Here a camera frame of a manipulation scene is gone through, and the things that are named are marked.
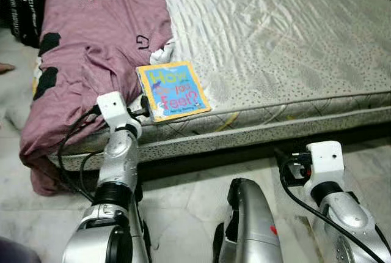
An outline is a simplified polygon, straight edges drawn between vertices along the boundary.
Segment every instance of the children's book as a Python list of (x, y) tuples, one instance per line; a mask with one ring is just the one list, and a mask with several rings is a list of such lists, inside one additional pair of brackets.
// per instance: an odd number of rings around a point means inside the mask
[(140, 66), (137, 74), (155, 122), (211, 109), (190, 62)]

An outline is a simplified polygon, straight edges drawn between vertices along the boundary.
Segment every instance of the gray mattress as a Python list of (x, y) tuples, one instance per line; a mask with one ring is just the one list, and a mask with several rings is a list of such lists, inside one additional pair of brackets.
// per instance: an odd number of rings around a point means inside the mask
[[(212, 111), (144, 119), (141, 161), (391, 121), (391, 1), (167, 2), (172, 61), (193, 63)], [(70, 146), (67, 168), (107, 137)]]

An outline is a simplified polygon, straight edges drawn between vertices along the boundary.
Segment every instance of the book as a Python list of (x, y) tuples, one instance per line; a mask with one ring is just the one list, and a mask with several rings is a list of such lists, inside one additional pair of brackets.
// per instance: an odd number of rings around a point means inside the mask
[(190, 62), (140, 66), (137, 74), (155, 122), (211, 109)]

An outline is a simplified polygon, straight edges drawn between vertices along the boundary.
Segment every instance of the red sticker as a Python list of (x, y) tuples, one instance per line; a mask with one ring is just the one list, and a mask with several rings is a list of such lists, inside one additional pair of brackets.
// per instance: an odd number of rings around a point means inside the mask
[(270, 227), (270, 230), (273, 234), (277, 235), (277, 229), (273, 225)]

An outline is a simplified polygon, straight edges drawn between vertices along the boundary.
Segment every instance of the bed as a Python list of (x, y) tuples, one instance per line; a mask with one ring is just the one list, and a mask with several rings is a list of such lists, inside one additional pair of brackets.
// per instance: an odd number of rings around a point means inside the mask
[[(212, 110), (142, 119), (141, 162), (391, 121), (391, 1), (166, 1), (171, 61), (192, 62)], [(103, 128), (68, 146), (66, 168), (107, 139)]]

